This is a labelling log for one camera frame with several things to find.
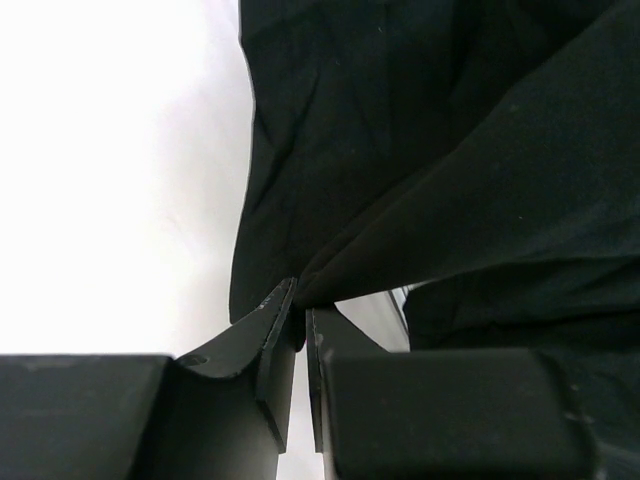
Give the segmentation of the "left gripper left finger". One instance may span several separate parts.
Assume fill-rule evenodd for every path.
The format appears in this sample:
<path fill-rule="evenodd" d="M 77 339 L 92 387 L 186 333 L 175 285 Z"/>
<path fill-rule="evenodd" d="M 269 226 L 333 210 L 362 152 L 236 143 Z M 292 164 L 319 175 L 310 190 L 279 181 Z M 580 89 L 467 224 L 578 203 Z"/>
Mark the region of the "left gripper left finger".
<path fill-rule="evenodd" d="M 179 357 L 5 355 L 5 479 L 273 479 L 296 356 L 282 281 Z"/>

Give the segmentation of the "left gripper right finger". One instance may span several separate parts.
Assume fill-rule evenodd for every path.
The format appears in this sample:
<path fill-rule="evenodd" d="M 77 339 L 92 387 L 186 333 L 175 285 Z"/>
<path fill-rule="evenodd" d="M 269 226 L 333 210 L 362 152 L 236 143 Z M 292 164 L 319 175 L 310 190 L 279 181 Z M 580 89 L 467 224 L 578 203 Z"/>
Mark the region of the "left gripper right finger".
<path fill-rule="evenodd" d="M 596 479 L 563 372 L 527 349 L 393 353 L 337 309 L 306 314 L 317 450 L 329 479 Z"/>

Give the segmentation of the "black trousers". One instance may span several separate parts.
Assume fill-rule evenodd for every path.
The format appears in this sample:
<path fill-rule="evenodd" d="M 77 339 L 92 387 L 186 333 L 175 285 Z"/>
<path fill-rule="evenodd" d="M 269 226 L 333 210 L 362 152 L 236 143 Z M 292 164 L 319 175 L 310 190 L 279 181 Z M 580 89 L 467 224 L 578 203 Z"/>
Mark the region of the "black trousers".
<path fill-rule="evenodd" d="M 567 372 L 639 475 L 639 5 L 244 1 L 255 97 L 232 320 L 408 287 L 414 348 Z"/>

